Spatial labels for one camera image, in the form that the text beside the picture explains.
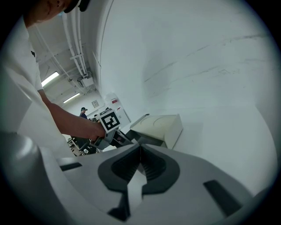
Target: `person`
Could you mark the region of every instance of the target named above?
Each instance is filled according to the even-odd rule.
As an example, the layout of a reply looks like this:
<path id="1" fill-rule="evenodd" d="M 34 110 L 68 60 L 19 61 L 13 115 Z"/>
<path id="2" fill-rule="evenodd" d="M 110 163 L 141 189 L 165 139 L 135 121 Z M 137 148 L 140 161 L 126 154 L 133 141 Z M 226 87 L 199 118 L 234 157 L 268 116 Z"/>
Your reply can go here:
<path id="1" fill-rule="evenodd" d="M 47 21 L 62 11 L 70 12 L 78 2 L 79 0 L 38 0 L 19 19 L 1 52 L 0 69 L 4 80 L 11 80 L 31 101 L 14 132 L 30 137 L 39 147 L 51 149 L 55 158 L 73 156 L 62 134 L 96 140 L 105 136 L 105 130 L 101 124 L 72 115 L 49 101 L 41 84 L 36 53 L 29 41 L 27 28 Z M 13 101 L 5 101 L 4 106 L 17 107 L 16 97 Z M 15 110 L 12 113 L 16 118 L 22 112 Z"/>
<path id="2" fill-rule="evenodd" d="M 85 107 L 82 107 L 82 108 L 81 108 L 80 117 L 83 117 L 83 118 L 85 118 L 85 119 L 88 119 L 87 116 L 86 116 L 86 114 L 85 114 L 85 113 L 86 113 L 86 110 L 87 110 L 87 109 L 86 109 Z"/>

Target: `ceiling pipe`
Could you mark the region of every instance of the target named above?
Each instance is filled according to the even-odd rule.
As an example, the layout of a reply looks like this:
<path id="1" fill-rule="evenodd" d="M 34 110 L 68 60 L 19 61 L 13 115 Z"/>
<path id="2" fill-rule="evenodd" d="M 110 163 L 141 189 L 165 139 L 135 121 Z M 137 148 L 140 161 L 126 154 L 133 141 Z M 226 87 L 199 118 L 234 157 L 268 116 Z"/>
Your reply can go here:
<path id="1" fill-rule="evenodd" d="M 68 47 L 70 49 L 70 53 L 73 57 L 75 57 L 75 53 L 74 53 L 74 50 L 73 50 L 73 47 L 72 47 L 72 44 L 71 44 L 71 39 L 70 39 L 70 35 L 69 35 L 69 32 L 68 32 L 68 27 L 67 27 L 67 15 L 66 13 L 63 13 L 62 14 L 62 22 L 63 22 L 63 26 L 64 26 L 64 29 L 65 29 L 65 35 L 66 35 L 66 40 L 67 40 L 67 43 L 68 43 Z M 77 62 L 77 59 L 76 58 L 73 58 L 75 64 L 76 64 L 76 67 L 80 73 L 80 75 L 82 77 L 84 77 L 85 75 L 82 73 L 81 71 L 81 68 Z"/>
<path id="2" fill-rule="evenodd" d="M 80 51 L 81 51 L 81 55 L 82 55 L 82 61 L 84 64 L 84 68 L 86 70 L 86 74 L 88 75 L 87 69 L 86 69 L 86 64 L 85 64 L 85 60 L 84 60 L 84 56 L 83 56 L 83 50 L 82 50 L 82 42 L 81 42 L 81 29 L 80 29 L 80 10 L 78 10 L 78 41 L 79 41 L 79 47 L 80 47 Z"/>
<path id="3" fill-rule="evenodd" d="M 49 48 L 47 42 L 45 41 L 43 35 L 41 34 L 40 30 L 38 29 L 37 25 L 35 25 L 36 30 L 39 34 L 39 36 L 41 37 L 42 41 L 44 42 L 45 46 L 47 47 L 48 51 L 51 53 L 53 59 L 56 61 L 56 63 L 60 66 L 60 68 L 62 69 L 63 72 L 65 72 L 65 74 L 71 79 L 71 81 L 74 83 L 74 85 L 81 91 L 81 93 L 86 94 L 78 85 L 78 83 L 76 83 L 75 81 L 72 80 L 72 78 L 69 76 L 69 74 L 65 71 L 65 69 L 61 66 L 61 64 L 59 63 L 59 61 L 57 60 L 57 58 L 54 56 L 53 52 L 51 51 L 51 49 Z"/>
<path id="4" fill-rule="evenodd" d="M 76 69 L 77 69 L 77 67 L 73 67 L 72 69 L 68 70 L 67 73 L 70 73 L 70 72 L 72 72 L 72 71 L 74 71 Z"/>
<path id="5" fill-rule="evenodd" d="M 81 66 L 82 66 L 82 70 L 83 70 L 84 74 L 86 74 L 86 70 L 84 68 L 84 64 L 83 64 L 83 61 L 82 61 L 81 51 L 80 51 L 80 48 L 79 48 L 78 38 L 77 38 L 76 9 L 77 8 L 74 8 L 70 13 L 71 24 L 72 24 L 72 30 L 73 30 L 73 36 L 74 36 L 74 43 L 75 43 L 75 46 L 76 46 L 76 52 L 77 52 L 77 55 L 79 56 L 79 60 L 80 60 Z"/>

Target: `hand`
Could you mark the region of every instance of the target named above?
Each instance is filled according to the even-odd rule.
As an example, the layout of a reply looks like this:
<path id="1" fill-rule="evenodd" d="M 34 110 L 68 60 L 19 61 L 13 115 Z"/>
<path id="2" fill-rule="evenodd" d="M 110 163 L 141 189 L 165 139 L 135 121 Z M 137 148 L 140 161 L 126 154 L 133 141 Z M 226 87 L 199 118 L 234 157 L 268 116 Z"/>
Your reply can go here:
<path id="1" fill-rule="evenodd" d="M 101 123 L 93 123 L 93 122 L 91 122 L 91 123 L 92 123 L 93 128 L 91 129 L 89 138 L 92 141 L 95 141 L 98 137 L 103 138 L 105 136 L 105 129 L 102 126 L 102 124 Z"/>

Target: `black slot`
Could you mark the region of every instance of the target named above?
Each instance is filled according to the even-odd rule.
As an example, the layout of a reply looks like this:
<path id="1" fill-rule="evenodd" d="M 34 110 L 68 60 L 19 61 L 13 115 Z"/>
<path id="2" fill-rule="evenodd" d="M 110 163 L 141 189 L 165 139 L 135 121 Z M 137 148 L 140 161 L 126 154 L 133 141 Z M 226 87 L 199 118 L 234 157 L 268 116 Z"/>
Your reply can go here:
<path id="1" fill-rule="evenodd" d="M 208 181 L 203 185 L 226 216 L 241 208 L 241 204 L 218 181 Z"/>
<path id="2" fill-rule="evenodd" d="M 127 193 L 122 194 L 118 207 L 111 209 L 108 214 L 122 221 L 126 221 L 128 217 L 130 217 L 129 200 Z"/>
<path id="3" fill-rule="evenodd" d="M 142 187 L 143 195 L 164 193 L 180 175 L 180 167 L 174 159 L 147 145 L 141 145 L 140 162 L 147 179 Z"/>
<path id="4" fill-rule="evenodd" d="M 129 183 L 140 164 L 139 158 L 139 152 L 137 150 L 132 151 L 114 162 L 111 166 L 111 170 Z"/>
<path id="5" fill-rule="evenodd" d="M 63 165 L 60 166 L 62 171 L 68 171 L 77 167 L 81 167 L 82 165 L 80 163 L 72 163 L 72 164 L 68 164 L 68 165 Z"/>

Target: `white shirt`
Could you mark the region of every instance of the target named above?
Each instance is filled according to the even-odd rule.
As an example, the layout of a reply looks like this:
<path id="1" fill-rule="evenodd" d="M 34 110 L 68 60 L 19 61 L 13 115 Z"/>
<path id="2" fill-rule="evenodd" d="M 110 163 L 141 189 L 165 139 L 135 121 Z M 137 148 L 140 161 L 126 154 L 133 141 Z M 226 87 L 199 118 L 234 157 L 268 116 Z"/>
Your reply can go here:
<path id="1" fill-rule="evenodd" d="M 13 89 L 19 88 L 20 92 L 15 91 L 17 96 L 9 93 L 12 90 L 6 90 L 7 93 L 4 93 L 7 98 L 12 98 L 4 103 L 4 108 L 12 114 L 10 116 L 12 118 L 4 123 L 7 125 L 16 123 L 17 118 L 21 118 L 19 125 L 14 126 L 16 129 L 14 132 L 30 137 L 39 147 L 51 149 L 55 158 L 73 157 L 74 154 L 66 139 L 58 130 L 49 109 L 38 93 L 38 90 L 43 89 L 40 71 L 23 18 L 18 21 L 8 40 L 9 42 L 6 42 L 2 52 L 2 68 L 4 74 L 11 78 L 9 80 L 15 83 L 15 85 L 9 85 Z M 23 103 L 22 101 L 18 102 L 17 98 L 24 99 L 26 97 L 30 99 L 30 106 L 24 112 L 24 107 L 18 107 L 19 104 Z"/>

